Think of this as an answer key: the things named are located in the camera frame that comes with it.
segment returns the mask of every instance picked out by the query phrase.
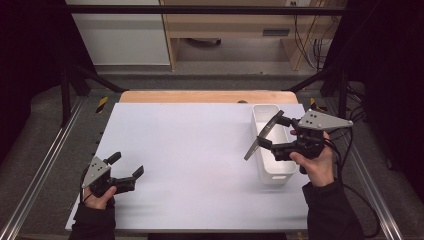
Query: desk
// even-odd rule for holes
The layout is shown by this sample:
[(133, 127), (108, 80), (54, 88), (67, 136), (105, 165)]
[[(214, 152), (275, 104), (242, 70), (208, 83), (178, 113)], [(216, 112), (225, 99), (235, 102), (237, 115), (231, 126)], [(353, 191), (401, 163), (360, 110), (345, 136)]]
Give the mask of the desk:
[[(104, 159), (122, 152), (112, 166), (113, 177), (127, 177), (140, 165), (145, 173), (135, 191), (115, 196), (116, 228), (145, 233), (306, 229), (308, 208), (301, 187), (307, 177), (296, 173), (284, 186), (266, 186), (259, 180), (255, 157), (243, 159), (254, 138), (253, 104), (210, 103), (218, 102), (217, 96), (224, 102), (253, 102), (256, 94), (262, 97), (257, 101), (269, 95), (273, 103), (278, 96), (290, 102), (278, 104), (287, 116), (304, 114), (303, 106), (293, 104), (294, 94), (284, 92), (124, 93), (96, 155)], [(143, 103), (134, 103), (137, 99)]]

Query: white tabletop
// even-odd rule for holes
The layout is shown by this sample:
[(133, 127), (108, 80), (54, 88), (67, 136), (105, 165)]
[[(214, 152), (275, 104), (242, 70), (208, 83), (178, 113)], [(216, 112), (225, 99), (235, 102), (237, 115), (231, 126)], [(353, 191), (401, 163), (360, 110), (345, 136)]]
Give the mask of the white tabletop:
[[(300, 104), (277, 104), (290, 118)], [(252, 104), (117, 103), (96, 156), (120, 151), (112, 177), (145, 173), (135, 191), (118, 194), (116, 229), (137, 232), (270, 232), (306, 229), (308, 207), (299, 172), (264, 185), (253, 142)], [(74, 223), (77, 204), (66, 229)]]

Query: plastic bin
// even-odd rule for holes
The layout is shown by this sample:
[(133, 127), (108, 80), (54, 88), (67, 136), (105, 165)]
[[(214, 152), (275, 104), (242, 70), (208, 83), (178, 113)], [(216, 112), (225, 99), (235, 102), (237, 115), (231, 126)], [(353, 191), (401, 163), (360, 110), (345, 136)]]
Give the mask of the plastic bin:
[[(268, 121), (280, 110), (277, 105), (258, 104), (253, 106), (252, 131), (254, 140)], [(266, 139), (273, 144), (288, 143), (290, 134), (287, 127), (276, 124)], [(274, 155), (268, 149), (259, 147), (256, 152), (259, 178), (267, 185), (284, 185), (299, 169), (294, 161), (275, 161)]]

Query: white basket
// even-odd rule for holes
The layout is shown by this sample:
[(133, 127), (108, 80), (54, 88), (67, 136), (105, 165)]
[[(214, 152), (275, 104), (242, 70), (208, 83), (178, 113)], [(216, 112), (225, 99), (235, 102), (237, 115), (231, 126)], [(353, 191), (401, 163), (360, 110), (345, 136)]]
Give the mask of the white basket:
[[(254, 140), (279, 110), (280, 108), (277, 105), (258, 104), (253, 106), (252, 130)], [(272, 141), (273, 144), (288, 143), (287, 132), (286, 127), (276, 124), (266, 139)], [(268, 149), (259, 147), (255, 154), (259, 177), (264, 184), (284, 185), (299, 169), (294, 161), (275, 161), (274, 155)]]

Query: gray floor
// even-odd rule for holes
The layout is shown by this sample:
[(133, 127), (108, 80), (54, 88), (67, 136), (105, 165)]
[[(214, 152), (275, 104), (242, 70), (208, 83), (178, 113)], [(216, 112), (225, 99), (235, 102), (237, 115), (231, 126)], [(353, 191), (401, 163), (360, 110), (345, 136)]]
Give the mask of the gray floor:
[[(177, 69), (174, 72), (154, 66), (143, 69), (131, 68), (130, 74), (128, 69), (125, 69), (126, 71), (122, 69), (125, 67), (121, 69), (105, 67), (101, 69), (101, 73), (106, 79), (130, 89), (229, 90), (282, 90), (314, 73), (307, 64), (304, 64), (302, 70), (298, 72), (291, 71), (280, 42), (274, 40), (240, 42), (240, 40), (223, 39), (220, 46), (183, 42)], [(25, 221), (19, 226), (21, 239), (28, 235), (31, 235), (32, 239), (48, 239), (46, 235), (53, 236), (50, 239), (59, 239), (59, 236), (68, 234), (64, 226), (70, 214), (70, 206), (78, 194), (80, 175), (96, 152), (97, 143), (101, 140), (101, 132), (107, 124), (113, 103), (117, 102), (120, 96), (90, 80), (89, 83), (93, 87), (90, 96), (82, 98), (72, 96), (75, 103), (83, 101), (81, 112), (51, 165), (47, 177), (42, 182), (40, 191), (36, 192), (37, 198), (24, 216)], [(318, 106), (327, 107), (336, 99), (321, 98), (316, 91), (319, 86), (320, 83), (316, 83), (297, 93), (305, 109), (309, 108), (311, 97), (315, 98)], [(355, 87), (359, 91), (362, 90), (360, 84), (356, 84)], [(95, 113), (99, 100), (103, 96), (108, 96), (109, 101), (102, 113)], [(5, 226), (13, 215), (60, 131), (60, 101), (58, 87), (41, 93), (33, 99), (32, 114), (7, 159), (1, 165), (0, 194), (3, 200), (0, 201), (0, 226)], [(349, 99), (348, 106), (351, 109), (358, 105), (356, 101)], [(404, 175), (386, 167), (384, 153), (366, 122), (359, 121), (355, 124), (354, 143), (403, 239), (424, 239), (424, 205)], [(344, 170), (344, 179), (346, 184), (365, 196), (350, 160)], [(350, 192), (348, 194), (366, 233), (371, 233), (375, 227), (372, 214), (360, 199)], [(145, 237), (146, 235), (118, 233), (118, 236)], [(383, 232), (380, 232), (376, 239), (386, 239), (386, 237)]]

